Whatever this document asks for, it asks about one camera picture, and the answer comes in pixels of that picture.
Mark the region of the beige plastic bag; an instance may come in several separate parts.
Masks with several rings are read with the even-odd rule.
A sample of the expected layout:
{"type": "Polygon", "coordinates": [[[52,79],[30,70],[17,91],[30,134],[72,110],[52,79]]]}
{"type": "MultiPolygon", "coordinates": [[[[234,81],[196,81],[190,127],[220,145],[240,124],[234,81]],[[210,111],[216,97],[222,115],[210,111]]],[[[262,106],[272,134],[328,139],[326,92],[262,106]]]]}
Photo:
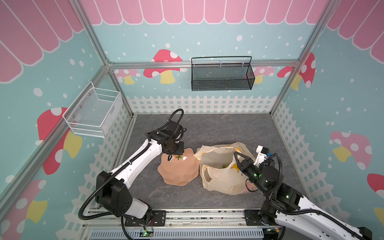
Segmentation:
{"type": "Polygon", "coordinates": [[[257,188],[238,169],[234,153],[238,152],[255,157],[245,144],[236,142],[230,145],[202,146],[195,153],[200,160],[200,176],[204,189],[217,191],[226,195],[240,195],[256,191],[257,188]]]}

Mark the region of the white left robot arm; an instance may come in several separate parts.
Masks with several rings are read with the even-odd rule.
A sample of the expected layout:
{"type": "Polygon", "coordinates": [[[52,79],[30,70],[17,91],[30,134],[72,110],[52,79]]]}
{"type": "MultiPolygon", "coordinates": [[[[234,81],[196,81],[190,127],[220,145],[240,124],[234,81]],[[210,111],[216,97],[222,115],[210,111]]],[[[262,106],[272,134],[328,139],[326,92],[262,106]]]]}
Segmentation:
{"type": "Polygon", "coordinates": [[[95,191],[80,207],[80,220],[88,221],[109,215],[122,219],[136,218],[142,225],[152,220],[152,207],[133,198],[129,189],[142,170],[157,156],[165,154],[170,159],[183,155],[184,142],[181,139],[186,129],[180,120],[173,121],[177,113],[182,117],[184,110],[175,110],[163,126],[146,133],[146,140],[141,147],[121,165],[110,172],[99,173],[95,191]]]}

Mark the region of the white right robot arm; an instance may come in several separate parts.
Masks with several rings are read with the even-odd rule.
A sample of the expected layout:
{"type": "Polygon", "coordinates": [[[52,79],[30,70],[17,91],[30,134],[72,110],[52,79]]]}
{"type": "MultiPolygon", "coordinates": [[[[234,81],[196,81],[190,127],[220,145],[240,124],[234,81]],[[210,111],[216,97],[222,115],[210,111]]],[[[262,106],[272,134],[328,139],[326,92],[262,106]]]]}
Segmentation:
{"type": "Polygon", "coordinates": [[[371,240],[366,227],[351,226],[312,203],[302,193],[283,182],[283,163],[272,154],[259,164],[239,152],[234,153],[238,169],[256,186],[265,200],[259,211],[265,225],[279,225],[313,240],[371,240]]]}

